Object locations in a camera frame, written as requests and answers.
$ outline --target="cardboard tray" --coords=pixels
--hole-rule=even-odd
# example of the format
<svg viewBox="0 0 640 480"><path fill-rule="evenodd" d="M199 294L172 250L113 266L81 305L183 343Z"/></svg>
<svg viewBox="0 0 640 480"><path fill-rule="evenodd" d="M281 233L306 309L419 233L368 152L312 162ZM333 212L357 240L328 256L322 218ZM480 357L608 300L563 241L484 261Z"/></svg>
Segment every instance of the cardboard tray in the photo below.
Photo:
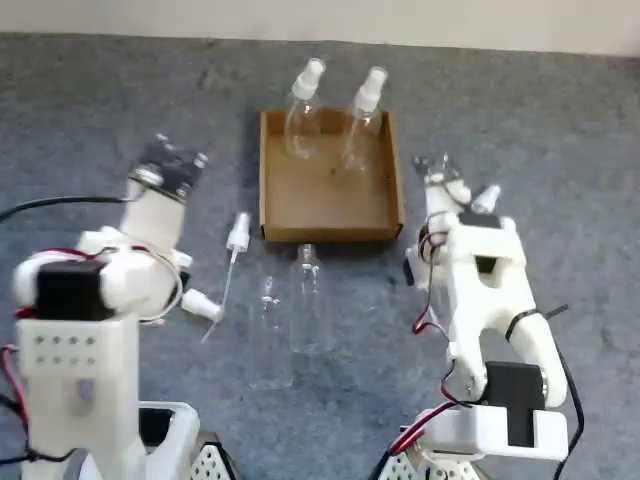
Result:
<svg viewBox="0 0 640 480"><path fill-rule="evenodd" d="M260 226L273 242L382 242L404 225L404 202L391 115L384 112L364 171L342 166L344 115L322 111L320 158L304 161L285 151L282 110L261 113Z"/></svg>

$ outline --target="cable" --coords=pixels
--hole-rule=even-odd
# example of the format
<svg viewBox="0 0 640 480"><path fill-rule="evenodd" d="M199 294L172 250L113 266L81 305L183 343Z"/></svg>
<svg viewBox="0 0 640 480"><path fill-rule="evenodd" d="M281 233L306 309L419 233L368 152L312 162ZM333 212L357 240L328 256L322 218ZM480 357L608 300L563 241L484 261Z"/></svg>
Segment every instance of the cable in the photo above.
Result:
<svg viewBox="0 0 640 480"><path fill-rule="evenodd" d="M445 373L444 377L442 377L442 380L440 380L440 392L442 393L442 395L444 395L444 397L447 400L453 402L454 404L459 405L461 407L465 407L465 408L471 408L473 406L473 402L465 402L462 400L458 400L447 389L447 380L453 374L453 369L455 368L455 364L456 364L456 361L452 360L451 367L449 367L449 370L447 371L447 373Z"/></svg>
<svg viewBox="0 0 640 480"><path fill-rule="evenodd" d="M20 416L20 406L18 405L18 402L11 400L4 393L0 393L0 405L13 414Z"/></svg>
<svg viewBox="0 0 640 480"><path fill-rule="evenodd" d="M160 261L161 263L163 263L171 272L171 274L174 277L175 283L176 283L176 291L171 299L171 301L167 304L167 306L162 309L162 311L160 311L159 313L155 314L155 315L151 315L148 317L140 317L140 323L142 323L143 325L162 325L162 321L164 319L164 317L171 311L173 310L178 303L180 303L180 299L182 298L182 295L184 293L184 285L182 283L182 278L180 277L180 270L178 270L173 263L171 263L171 261L160 255L159 253L156 253L152 250L149 250L147 247L144 246L134 246L132 247L133 250L138 250L138 251L143 251L148 253L149 255L151 255L153 258L155 258L156 260Z"/></svg>
<svg viewBox="0 0 640 480"><path fill-rule="evenodd" d="M416 420L391 444L388 450L389 455L395 457L396 455L399 455L402 452L404 452L407 448L411 446L413 442L415 442L424 434L424 430L422 430L422 427L428 421L432 420L433 418L437 417L445 410L448 410L454 406L455 406L455 403L453 402L445 402L439 405L438 407L436 407L435 409L433 409L424 417L421 417L418 420Z"/></svg>
<svg viewBox="0 0 640 480"><path fill-rule="evenodd" d="M48 207L50 205L63 205L69 203L127 203L137 200L141 196L142 194L134 198L103 197L97 195L41 198L38 200L31 200L29 202L20 203L5 210L4 212L0 212L0 223L14 216L16 213L23 212L25 210L31 210L32 208Z"/></svg>
<svg viewBox="0 0 640 480"><path fill-rule="evenodd" d="M38 460L45 461L45 462L52 462L52 463L62 463L67 461L71 457L71 455L73 455L73 452L76 451L76 449L74 448L69 450L67 453L65 453L61 457L54 457L52 455L41 453L29 447L29 445L27 445L25 450L26 452L22 455L0 460L0 467L5 467L7 465L15 465L17 463L22 463L22 462L36 462Z"/></svg>
<svg viewBox="0 0 640 480"><path fill-rule="evenodd" d="M422 245L423 242L425 242L427 238L429 238L431 235L436 235L440 232L435 232L432 234L427 234L425 235L425 237L422 239L422 241L420 242L420 244ZM444 336L444 338L449 341L449 335L447 335L447 332L444 330L444 328L442 328L442 325L439 325L437 323L434 322L430 322L430 321L425 321L424 317L427 315L427 313L429 312L429 309L431 308L431 292L433 291L433 261L434 261L434 257L436 254L436 251L439 247L441 247L443 245L444 242L439 243L437 245L433 245L431 247L431 250L429 251L429 280L428 280L428 289L427 289L427 302L426 305L424 307L424 310L422 310L422 312L420 313L420 315L418 315L418 317L414 320L413 322L413 326L411 327L411 331L413 332L414 335L419 335L425 328L427 328L428 326L432 326L434 328L437 328L440 333Z"/></svg>
<svg viewBox="0 0 640 480"><path fill-rule="evenodd" d="M14 345L5 345L0 349L1 358L0 361L2 363L2 371L4 375L7 377L9 384L11 385L11 389L13 390L14 395L17 399L18 405L18 415L22 420L22 426L25 432L29 431L29 416L27 415L27 408L24 400L24 391L22 390L22 385L20 385L20 381L16 378L16 375L11 368L11 353L15 352L17 348Z"/></svg>
<svg viewBox="0 0 640 480"><path fill-rule="evenodd" d="M566 312L567 310L569 310L569 305L567 304L561 305L558 308L555 308L550 312L548 312L546 316L550 318L550 317L559 315L560 313ZM556 468L556 472L553 475L553 480L560 480L560 476L562 475L562 471L564 470L564 467L567 464L569 457L575 450L576 446L578 445L578 442L580 441L580 437L582 437L582 434L584 433L584 410L582 409L582 401L580 400L578 387L576 385L575 380L573 379L573 375L571 374L569 365L567 364L567 361L565 360L564 355L562 355L562 352L560 351L560 347L558 346L558 343L554 341L554 344L556 346L556 350L558 351L558 357L560 358L560 364L562 365L564 376L567 378L567 386L569 387L569 393L571 394L571 401L573 402L573 407L576 410L576 418L578 420L578 427L576 428L576 431L573 433L573 437L569 442L569 451L567 453L567 456L563 461L561 461L558 464L558 467Z"/></svg>

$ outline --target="transparent bottle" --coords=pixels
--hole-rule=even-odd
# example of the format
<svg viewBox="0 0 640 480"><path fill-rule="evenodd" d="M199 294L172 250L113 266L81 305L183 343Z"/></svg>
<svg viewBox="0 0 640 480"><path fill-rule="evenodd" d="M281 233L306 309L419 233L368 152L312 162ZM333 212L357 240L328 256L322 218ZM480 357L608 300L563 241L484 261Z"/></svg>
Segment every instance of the transparent bottle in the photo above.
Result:
<svg viewBox="0 0 640 480"><path fill-rule="evenodd" d="M310 244L300 245L291 277L291 344L294 352L315 354L331 350L331 325L323 295L326 292L320 286L320 262L315 248Z"/></svg>
<svg viewBox="0 0 640 480"><path fill-rule="evenodd" d="M324 71L325 65L322 60L309 60L287 96L284 138L290 157L307 160L316 156L322 109L317 90Z"/></svg>
<svg viewBox="0 0 640 480"><path fill-rule="evenodd" d="M347 169L364 170L367 167L382 126L378 102L386 80L386 70L373 67L345 114L342 159Z"/></svg>
<svg viewBox="0 0 640 480"><path fill-rule="evenodd" d="M289 316L272 276L261 283L250 311L252 356L250 386L258 390L288 388L293 384Z"/></svg>

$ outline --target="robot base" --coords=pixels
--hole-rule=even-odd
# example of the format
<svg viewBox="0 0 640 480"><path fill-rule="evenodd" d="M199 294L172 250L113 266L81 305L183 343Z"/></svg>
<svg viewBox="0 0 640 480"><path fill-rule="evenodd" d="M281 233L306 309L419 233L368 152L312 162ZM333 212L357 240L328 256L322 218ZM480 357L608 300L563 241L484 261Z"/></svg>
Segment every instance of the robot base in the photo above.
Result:
<svg viewBox="0 0 640 480"><path fill-rule="evenodd" d="M229 456L220 442L207 442L197 452L193 463L191 445L195 445L198 437L200 421L198 415L189 405L183 403L141 402L141 410L145 410L155 425L150 431L141 422L141 436L145 440L145 448L149 450L146 461L147 480L236 480ZM157 436L162 433L161 418L169 422L166 436L157 444ZM88 455L82 465L78 480L102 480L93 457Z"/></svg>
<svg viewBox="0 0 640 480"><path fill-rule="evenodd" d="M419 457L415 450L411 458ZM489 480L489 477L471 462L439 460L438 464L423 464L419 459L412 462L406 453L395 457L387 454L369 477L369 480Z"/></svg>

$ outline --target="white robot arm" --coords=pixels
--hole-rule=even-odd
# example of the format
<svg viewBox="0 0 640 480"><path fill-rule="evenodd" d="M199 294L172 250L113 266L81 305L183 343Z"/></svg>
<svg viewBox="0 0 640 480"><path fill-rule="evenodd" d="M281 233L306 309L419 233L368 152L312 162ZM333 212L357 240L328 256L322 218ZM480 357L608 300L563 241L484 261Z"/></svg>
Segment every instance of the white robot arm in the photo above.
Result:
<svg viewBox="0 0 640 480"><path fill-rule="evenodd" d="M62 480L75 449L89 452L81 480L211 475L209 460L223 450L208 445L191 465L195 410L138 399L139 324L180 300L191 258L175 246L206 161L158 136L131 172L118 229L84 232L75 249L36 253L17 267L28 447L38 453L23 462L23 480ZM233 480L224 462L216 468L217 478Z"/></svg>
<svg viewBox="0 0 640 480"><path fill-rule="evenodd" d="M422 412L414 423L420 425L415 441L405 435L412 445L400 449L402 455L390 450L391 457L412 460L414 467L426 462L434 467L431 478L440 480L443 472L480 478L469 462L486 455L562 461L568 454L567 421L549 409L564 402L567 378L547 320L536 307L515 222L492 214L499 187L472 200L446 156L435 170L423 159L417 163L427 217L407 261L417 288L428 291L432 282L446 286L447 361L468 395L444 404L442 411ZM502 333L523 363L485 362L480 348L485 329ZM454 404L460 408L452 409Z"/></svg>

